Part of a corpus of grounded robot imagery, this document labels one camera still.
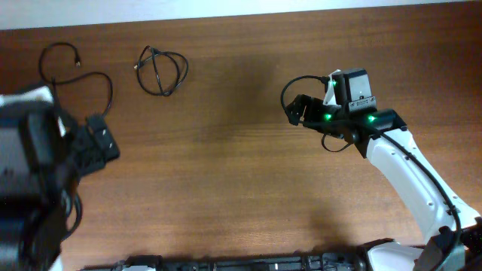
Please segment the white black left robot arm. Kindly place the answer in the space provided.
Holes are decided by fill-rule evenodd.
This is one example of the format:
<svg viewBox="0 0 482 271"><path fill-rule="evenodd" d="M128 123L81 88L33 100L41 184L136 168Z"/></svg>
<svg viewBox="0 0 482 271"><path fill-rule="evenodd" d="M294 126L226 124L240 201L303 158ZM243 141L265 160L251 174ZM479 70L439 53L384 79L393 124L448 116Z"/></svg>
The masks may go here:
<svg viewBox="0 0 482 271"><path fill-rule="evenodd" d="M103 116L78 122L46 85L1 96L1 268L60 266L78 228L80 180L120 150Z"/></svg>

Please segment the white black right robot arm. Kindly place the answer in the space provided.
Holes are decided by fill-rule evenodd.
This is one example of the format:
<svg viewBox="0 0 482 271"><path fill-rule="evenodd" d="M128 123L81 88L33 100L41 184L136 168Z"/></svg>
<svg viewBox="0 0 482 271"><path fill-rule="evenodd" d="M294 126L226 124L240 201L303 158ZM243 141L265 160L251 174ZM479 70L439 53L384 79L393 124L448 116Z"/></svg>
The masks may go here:
<svg viewBox="0 0 482 271"><path fill-rule="evenodd" d="M377 108L365 69L335 70L317 81L318 99L297 95L281 101L290 124L355 146L396 190L424 238L423 247L380 239L359 246L362 270L479 270L481 216L437 173L393 109Z"/></svg>

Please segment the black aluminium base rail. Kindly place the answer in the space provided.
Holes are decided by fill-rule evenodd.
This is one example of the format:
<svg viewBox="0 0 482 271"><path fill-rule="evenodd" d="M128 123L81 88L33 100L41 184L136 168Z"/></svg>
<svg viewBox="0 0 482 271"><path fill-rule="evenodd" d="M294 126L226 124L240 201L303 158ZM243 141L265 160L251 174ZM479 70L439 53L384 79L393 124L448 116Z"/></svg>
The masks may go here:
<svg viewBox="0 0 482 271"><path fill-rule="evenodd" d="M359 271L368 265L353 253L324 253L237 260L165 260L161 256L132 256L109 265L85 266L81 271Z"/></svg>

